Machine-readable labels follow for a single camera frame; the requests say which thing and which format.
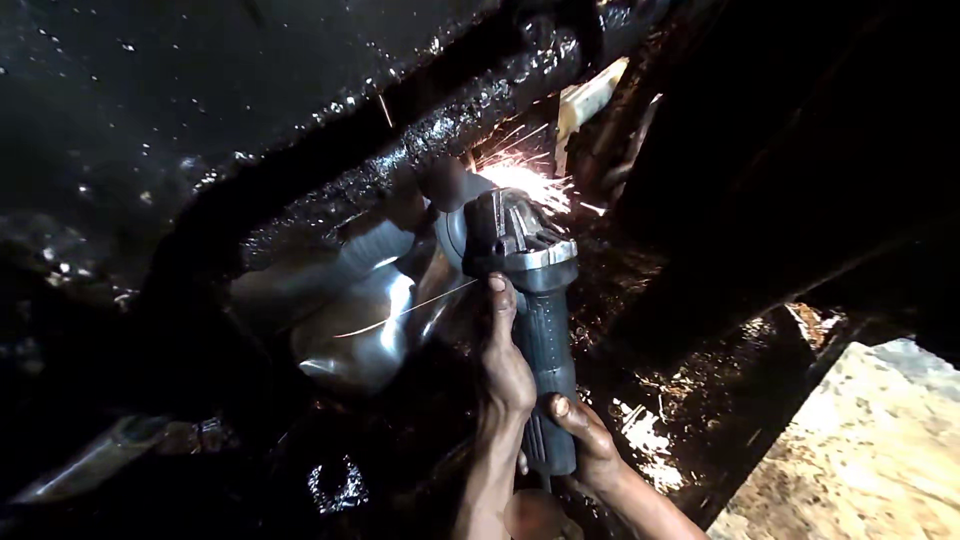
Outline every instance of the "greasy surface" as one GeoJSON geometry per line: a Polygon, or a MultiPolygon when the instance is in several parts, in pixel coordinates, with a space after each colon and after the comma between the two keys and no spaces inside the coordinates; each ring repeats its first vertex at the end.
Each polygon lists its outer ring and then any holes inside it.
{"type": "MultiPolygon", "coordinates": [[[[838,353],[814,350],[787,308],[777,307],[679,363],[637,365],[629,349],[605,348],[603,336],[666,261],[609,228],[607,218],[584,213],[572,227],[580,231],[581,273],[569,304],[581,397],[627,461],[708,525],[838,353]]],[[[585,530],[615,527],[579,497],[571,506],[585,530]]]]}
{"type": "Polygon", "coordinates": [[[376,102],[496,7],[3,0],[3,238],[137,288],[197,187],[376,102]]]}
{"type": "Polygon", "coordinates": [[[960,379],[949,364],[852,343],[709,530],[750,538],[955,538],[960,379]]]}

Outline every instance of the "grinder side handle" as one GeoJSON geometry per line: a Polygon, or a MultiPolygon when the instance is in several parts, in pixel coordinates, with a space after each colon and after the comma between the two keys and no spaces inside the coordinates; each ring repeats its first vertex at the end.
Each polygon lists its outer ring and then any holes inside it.
{"type": "Polygon", "coordinates": [[[577,467],[573,437],[550,417],[547,396],[576,400],[577,382],[567,330],[566,287],[546,293],[517,292],[514,342],[537,384],[537,405],[523,430],[523,452],[542,475],[569,475],[577,467]]]}

